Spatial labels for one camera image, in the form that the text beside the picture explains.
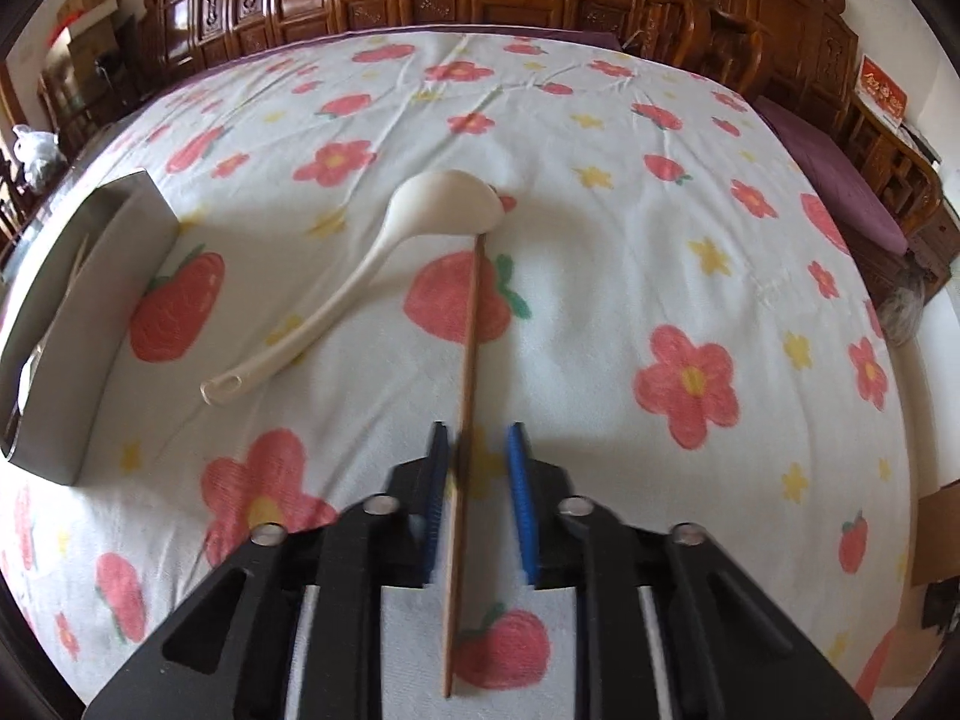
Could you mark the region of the wooden side table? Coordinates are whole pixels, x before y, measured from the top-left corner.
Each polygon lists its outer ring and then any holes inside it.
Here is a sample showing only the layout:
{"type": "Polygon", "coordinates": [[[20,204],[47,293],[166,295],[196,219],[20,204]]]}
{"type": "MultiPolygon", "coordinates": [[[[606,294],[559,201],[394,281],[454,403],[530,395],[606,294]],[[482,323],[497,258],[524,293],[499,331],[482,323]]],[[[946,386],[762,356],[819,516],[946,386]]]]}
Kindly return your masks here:
{"type": "Polygon", "coordinates": [[[958,215],[934,167],[857,96],[846,110],[841,140],[846,156],[907,236],[929,292],[939,291],[958,260],[958,215]]]}

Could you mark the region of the purple seat cushion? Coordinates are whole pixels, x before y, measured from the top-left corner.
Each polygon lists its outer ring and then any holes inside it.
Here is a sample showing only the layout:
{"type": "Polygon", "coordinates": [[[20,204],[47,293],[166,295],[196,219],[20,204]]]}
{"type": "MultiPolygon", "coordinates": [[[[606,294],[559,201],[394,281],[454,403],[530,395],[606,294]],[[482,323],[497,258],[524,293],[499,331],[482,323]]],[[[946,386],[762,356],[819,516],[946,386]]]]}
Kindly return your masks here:
{"type": "Polygon", "coordinates": [[[835,220],[890,254],[908,252],[907,236],[895,218],[827,133],[765,96],[755,99],[754,108],[799,164],[835,220]]]}

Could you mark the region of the light bamboo chopstick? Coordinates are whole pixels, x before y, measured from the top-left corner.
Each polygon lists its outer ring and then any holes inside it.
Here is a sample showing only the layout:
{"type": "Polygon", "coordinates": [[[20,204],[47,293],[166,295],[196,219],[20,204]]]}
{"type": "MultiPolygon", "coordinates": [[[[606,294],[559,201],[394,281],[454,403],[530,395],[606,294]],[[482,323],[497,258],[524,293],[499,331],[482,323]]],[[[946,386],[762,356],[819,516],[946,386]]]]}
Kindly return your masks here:
{"type": "MultiPolygon", "coordinates": [[[[83,236],[82,242],[78,245],[75,255],[73,255],[73,260],[71,261],[70,271],[68,272],[67,284],[65,284],[64,295],[60,298],[59,304],[57,304],[57,309],[53,311],[53,316],[57,316],[57,312],[60,310],[60,305],[64,304],[64,300],[67,299],[68,294],[70,294],[71,288],[75,284],[76,278],[78,278],[78,273],[82,270],[83,263],[85,263],[86,255],[88,255],[89,250],[89,234],[83,236]]],[[[39,338],[39,341],[32,348],[31,355],[28,358],[28,366],[36,367],[36,364],[41,359],[41,356],[44,353],[44,348],[46,348],[47,340],[49,339],[50,332],[52,332],[52,320],[44,330],[44,335],[39,338]]]]}

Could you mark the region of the brown wooden chopstick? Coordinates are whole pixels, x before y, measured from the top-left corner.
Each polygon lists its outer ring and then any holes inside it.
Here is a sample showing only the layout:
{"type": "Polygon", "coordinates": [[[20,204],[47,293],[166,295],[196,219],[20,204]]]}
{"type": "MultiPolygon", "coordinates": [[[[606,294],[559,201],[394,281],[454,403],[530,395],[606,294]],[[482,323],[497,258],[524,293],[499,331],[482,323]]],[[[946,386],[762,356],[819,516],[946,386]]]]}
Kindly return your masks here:
{"type": "Polygon", "coordinates": [[[482,304],[485,239],[478,236],[472,252],[469,294],[467,294],[466,339],[460,376],[460,410],[455,456],[449,470],[451,515],[449,515],[448,586],[444,596],[443,648],[441,655],[441,697],[448,700],[454,689],[454,649],[462,606],[462,580],[466,561],[467,500],[472,460],[473,411],[477,390],[477,359],[480,346],[480,304],[482,304]]]}

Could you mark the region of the grey metal tray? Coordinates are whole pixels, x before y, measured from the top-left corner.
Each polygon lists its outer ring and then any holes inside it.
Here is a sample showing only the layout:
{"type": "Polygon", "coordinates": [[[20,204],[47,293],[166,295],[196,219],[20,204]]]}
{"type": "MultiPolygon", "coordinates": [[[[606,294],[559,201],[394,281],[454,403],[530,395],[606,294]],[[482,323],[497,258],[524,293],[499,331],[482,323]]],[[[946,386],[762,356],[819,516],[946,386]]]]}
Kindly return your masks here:
{"type": "Polygon", "coordinates": [[[62,486],[78,479],[133,309],[178,236],[178,216],[143,171],[95,188],[37,232],[3,307],[2,457],[11,465],[62,486]],[[85,234],[88,255],[54,317],[85,234]]]}

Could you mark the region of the red card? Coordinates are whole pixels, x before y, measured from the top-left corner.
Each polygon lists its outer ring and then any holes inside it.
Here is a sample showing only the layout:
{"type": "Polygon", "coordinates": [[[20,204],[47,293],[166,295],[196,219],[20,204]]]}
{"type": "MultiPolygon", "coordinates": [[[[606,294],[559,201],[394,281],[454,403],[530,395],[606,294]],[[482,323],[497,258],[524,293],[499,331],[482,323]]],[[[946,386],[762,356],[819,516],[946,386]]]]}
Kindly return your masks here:
{"type": "Polygon", "coordinates": [[[854,89],[867,107],[893,130],[903,124],[908,94],[869,55],[861,57],[854,89]]]}

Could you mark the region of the floral strawberry tablecloth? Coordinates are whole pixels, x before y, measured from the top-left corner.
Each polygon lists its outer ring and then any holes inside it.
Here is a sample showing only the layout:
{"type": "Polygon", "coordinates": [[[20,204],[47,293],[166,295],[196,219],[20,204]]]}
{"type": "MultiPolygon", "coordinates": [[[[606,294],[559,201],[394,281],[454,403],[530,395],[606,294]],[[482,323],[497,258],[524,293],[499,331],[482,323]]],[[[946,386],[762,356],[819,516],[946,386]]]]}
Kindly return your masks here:
{"type": "Polygon", "coordinates": [[[2,569],[93,699],[252,528],[306,530],[455,424],[478,236],[400,244],[345,314],[226,406],[200,386],[355,271],[392,192],[457,169],[485,239],[454,689],[443,594],[387,601],[391,717],[566,718],[573,611],[524,583],[506,431],[649,530],[706,527],[871,697],[910,468],[892,360],[799,164],[703,76],[553,39],[402,32],[213,71],[150,104],[29,236],[143,171],[179,236],[133,309],[70,486],[5,466],[2,569]]]}

